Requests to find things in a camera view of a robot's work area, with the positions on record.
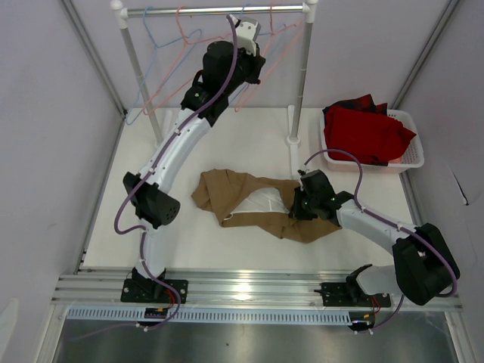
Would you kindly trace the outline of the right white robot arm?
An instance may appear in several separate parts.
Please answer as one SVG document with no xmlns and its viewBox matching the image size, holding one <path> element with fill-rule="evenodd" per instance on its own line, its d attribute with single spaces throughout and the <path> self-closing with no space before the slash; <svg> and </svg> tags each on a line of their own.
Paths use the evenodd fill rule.
<svg viewBox="0 0 484 363">
<path fill-rule="evenodd" d="M 435 297 L 455 295 L 461 273 L 435 225 L 417 226 L 382 216 L 360 204 L 355 194 L 335 192 L 319 169 L 299 175 L 290 216 L 300 221 L 321 219 L 354 231 L 392 256 L 390 265 L 364 265 L 347 276 L 348 301 L 359 306 L 374 295 L 388 293 L 423 306 Z"/>
</svg>

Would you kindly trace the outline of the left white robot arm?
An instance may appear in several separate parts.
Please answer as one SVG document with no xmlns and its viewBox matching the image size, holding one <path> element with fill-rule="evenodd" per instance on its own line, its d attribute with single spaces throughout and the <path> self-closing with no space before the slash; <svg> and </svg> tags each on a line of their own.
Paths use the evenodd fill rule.
<svg viewBox="0 0 484 363">
<path fill-rule="evenodd" d="M 181 204 L 169 196 L 179 170 L 197 142 L 228 108 L 231 94 L 244 83 L 259 84 L 265 64 L 259 45 L 239 39 L 236 44 L 217 41 L 208 45 L 169 136 L 138 173 L 126 173 L 123 185 L 139 219 L 140 259 L 123 285 L 124 303 L 167 303 L 185 288 L 166 281 L 162 235 L 175 220 Z"/>
</svg>

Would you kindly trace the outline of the tan brown skirt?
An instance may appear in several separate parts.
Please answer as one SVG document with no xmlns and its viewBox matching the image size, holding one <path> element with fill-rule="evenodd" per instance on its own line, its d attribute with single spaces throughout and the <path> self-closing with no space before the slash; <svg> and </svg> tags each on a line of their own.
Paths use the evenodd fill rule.
<svg viewBox="0 0 484 363">
<path fill-rule="evenodd" d="M 223 228 L 256 226 L 279 239 L 304 244 L 339 231 L 340 228 L 329 221 L 297 221 L 290 217 L 289 210 L 298 187 L 299 182 L 295 180 L 256 177 L 230 169 L 212 169 L 200 174 L 199 184 L 191 198 L 199 209 L 213 213 Z M 249 209 L 243 212 L 236 210 L 251 194 L 265 189 L 275 192 L 285 211 L 270 208 L 262 212 L 254 203 L 250 203 Z"/>
</svg>

